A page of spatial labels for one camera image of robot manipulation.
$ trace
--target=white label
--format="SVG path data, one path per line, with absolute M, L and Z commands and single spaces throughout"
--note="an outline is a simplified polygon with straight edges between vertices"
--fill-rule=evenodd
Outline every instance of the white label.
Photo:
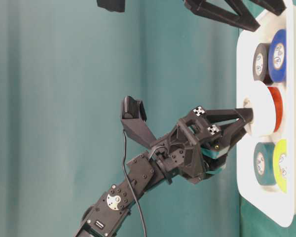
M 273 54 L 273 65 L 275 69 L 280 69 L 284 62 L 285 48 L 282 43 L 278 43 Z
M 280 173 L 282 174 L 282 177 L 286 179 L 287 177 L 287 159 L 286 154 L 282 154 L 280 156 L 280 159 L 278 161 L 279 167 L 280 167 Z
M 259 175 L 263 175 L 265 171 L 265 162 L 264 162 L 264 156 L 261 152 L 258 153 L 257 156 L 257 170 Z
M 259 53 L 256 58 L 256 74 L 260 76 L 263 70 L 263 55 Z

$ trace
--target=black cable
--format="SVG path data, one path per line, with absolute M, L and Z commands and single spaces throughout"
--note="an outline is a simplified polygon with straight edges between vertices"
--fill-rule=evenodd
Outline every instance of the black cable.
M 150 157 L 148 158 L 148 161 L 152 158 L 153 154 L 159 149 L 159 148 L 164 148 L 166 149 L 167 153 L 168 153 L 168 148 L 166 148 L 165 146 L 159 146 L 159 147 L 156 147 L 153 152 L 151 153 Z
M 129 188 L 130 190 L 132 191 L 132 194 L 133 194 L 133 197 L 134 197 L 134 200 L 137 204 L 137 207 L 138 207 L 138 210 L 139 210 L 139 215 L 140 215 L 140 219 L 142 221 L 142 225 L 143 225 L 143 229 L 144 229 L 144 237 L 147 237 L 147 230 L 146 230 L 146 224 L 145 224 L 145 220 L 144 220 L 144 216 L 143 216 L 143 212 L 142 212 L 142 209 L 140 207 L 140 204 L 138 202 L 138 199 L 135 195 L 135 192 L 134 192 L 134 189 L 132 187 L 132 184 L 129 180 L 129 177 L 126 173 L 126 169 L 125 169 L 125 160 L 126 160 L 126 146 L 127 146 L 127 141 L 126 141 L 126 135 L 125 135 L 125 130 L 123 130 L 123 134 L 124 134 L 124 157 L 123 157 L 123 163 L 122 163 L 122 169 L 123 169 L 123 172 L 124 172 L 124 175 L 125 175 L 125 179 L 127 180 L 128 182 L 128 185 L 129 185 Z

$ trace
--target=white tape roll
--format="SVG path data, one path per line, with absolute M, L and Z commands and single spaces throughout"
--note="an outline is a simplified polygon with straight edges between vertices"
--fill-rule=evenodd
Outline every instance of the white tape roll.
M 262 81 L 254 81 L 247 90 L 245 108 L 252 108 L 253 120 L 245 126 L 254 137 L 268 136 L 274 132 L 276 124 L 275 105 L 271 92 Z

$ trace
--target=white tray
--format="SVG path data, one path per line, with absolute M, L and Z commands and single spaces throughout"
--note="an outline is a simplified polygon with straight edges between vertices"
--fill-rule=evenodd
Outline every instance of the white tray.
M 284 113 L 279 131 L 269 137 L 253 138 L 246 134 L 237 144 L 237 183 L 241 196 L 282 227 L 288 227 L 296 214 L 296 6 L 285 0 L 287 9 L 276 16 L 263 11 L 256 32 L 243 31 L 237 44 L 237 107 L 243 107 L 244 88 L 253 79 L 252 65 L 256 47 L 271 42 L 279 29 L 287 32 L 287 77 L 285 84 L 275 84 L 282 94 Z M 256 180 L 253 153 L 257 142 L 287 140 L 287 193 L 277 186 L 263 187 Z

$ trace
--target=electrical tape roll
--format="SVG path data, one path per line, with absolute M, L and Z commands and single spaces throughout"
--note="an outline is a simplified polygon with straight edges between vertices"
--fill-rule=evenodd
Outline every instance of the electrical tape roll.
M 280 140 L 274 148 L 273 153 L 273 172 L 278 187 L 287 192 L 287 175 L 288 175 L 288 159 L 287 159 L 286 140 Z
M 270 45 L 268 70 L 273 82 L 286 81 L 286 30 L 279 30 Z
M 258 183 L 262 186 L 275 185 L 275 177 L 273 173 L 273 152 L 275 145 L 272 142 L 257 143 L 253 162 L 255 175 Z
M 269 48 L 269 43 L 260 43 L 256 48 L 253 58 L 253 78 L 254 80 L 262 81 L 266 85 L 273 83 L 268 72 Z
M 283 100 L 282 100 L 280 90 L 278 88 L 269 86 L 268 90 L 271 92 L 274 106 L 275 106 L 276 123 L 275 123 L 274 132 L 276 132 L 279 129 L 282 122 L 282 118 L 283 118 Z
M 259 80 L 246 89 L 244 107 L 253 110 L 253 119 L 245 126 L 247 133 L 253 137 L 271 135 L 276 126 L 276 109 L 270 90 Z

